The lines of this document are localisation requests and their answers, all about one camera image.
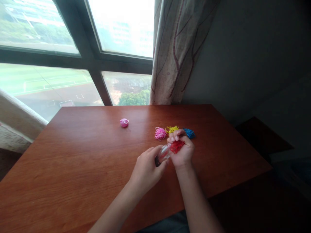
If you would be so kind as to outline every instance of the window frame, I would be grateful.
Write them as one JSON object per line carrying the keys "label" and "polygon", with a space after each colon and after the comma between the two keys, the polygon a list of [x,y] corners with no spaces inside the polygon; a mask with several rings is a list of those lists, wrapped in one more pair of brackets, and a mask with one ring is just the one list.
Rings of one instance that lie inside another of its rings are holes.
{"label": "window frame", "polygon": [[80,55],[0,47],[0,62],[88,70],[105,106],[113,106],[102,71],[152,74],[151,58],[101,51],[87,0],[52,0]]}

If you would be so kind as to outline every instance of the beige curtain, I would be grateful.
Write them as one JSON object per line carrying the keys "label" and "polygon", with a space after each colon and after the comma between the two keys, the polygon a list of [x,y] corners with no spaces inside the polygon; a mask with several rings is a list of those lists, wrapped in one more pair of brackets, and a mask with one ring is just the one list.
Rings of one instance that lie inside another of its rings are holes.
{"label": "beige curtain", "polygon": [[155,0],[151,105],[178,104],[220,0]]}
{"label": "beige curtain", "polygon": [[47,123],[27,105],[0,89],[0,148],[24,153]]}

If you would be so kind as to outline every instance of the hand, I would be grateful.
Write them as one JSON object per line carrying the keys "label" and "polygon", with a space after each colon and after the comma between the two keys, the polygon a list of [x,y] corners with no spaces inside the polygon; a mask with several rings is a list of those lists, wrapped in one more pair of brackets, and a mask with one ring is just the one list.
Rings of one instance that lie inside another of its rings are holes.
{"label": "hand", "polygon": [[155,157],[163,145],[152,147],[142,153],[136,161],[129,184],[134,187],[139,195],[147,193],[162,177],[169,160],[156,167]]}
{"label": "hand", "polygon": [[194,144],[188,138],[186,132],[183,129],[179,129],[170,133],[167,142],[173,143],[174,141],[183,141],[185,144],[181,147],[177,154],[172,154],[171,159],[175,166],[175,169],[183,169],[192,166],[192,156],[194,152]]}

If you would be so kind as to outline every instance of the soccer field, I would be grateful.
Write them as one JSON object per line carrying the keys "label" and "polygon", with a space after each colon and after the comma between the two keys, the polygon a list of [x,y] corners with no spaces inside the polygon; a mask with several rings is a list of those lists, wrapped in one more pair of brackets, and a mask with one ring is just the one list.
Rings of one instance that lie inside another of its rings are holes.
{"label": "soccer field", "polygon": [[0,88],[15,96],[92,82],[86,70],[0,63]]}

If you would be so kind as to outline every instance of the bundle of rubber bands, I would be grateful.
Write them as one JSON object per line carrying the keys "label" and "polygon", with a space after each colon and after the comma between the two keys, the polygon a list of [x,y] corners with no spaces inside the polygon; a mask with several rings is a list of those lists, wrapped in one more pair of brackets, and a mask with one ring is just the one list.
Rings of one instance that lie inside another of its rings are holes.
{"label": "bundle of rubber bands", "polygon": [[166,137],[166,131],[163,128],[156,127],[155,128],[155,139],[158,139],[161,141],[161,139],[164,139]]}
{"label": "bundle of rubber bands", "polygon": [[182,141],[174,141],[173,143],[169,143],[167,144],[168,145],[168,148],[174,153],[176,154],[180,149],[181,147],[184,145],[185,143],[182,142]]}
{"label": "bundle of rubber bands", "polygon": [[195,137],[195,134],[194,134],[193,130],[187,129],[187,128],[182,128],[182,129],[186,132],[188,138],[192,139],[192,138]]}
{"label": "bundle of rubber bands", "polygon": [[178,130],[179,129],[179,127],[178,126],[175,126],[175,127],[166,127],[166,128],[168,128],[169,129],[169,131],[167,131],[166,130],[166,132],[168,133],[168,134],[170,134],[170,133],[173,133],[175,130]]}

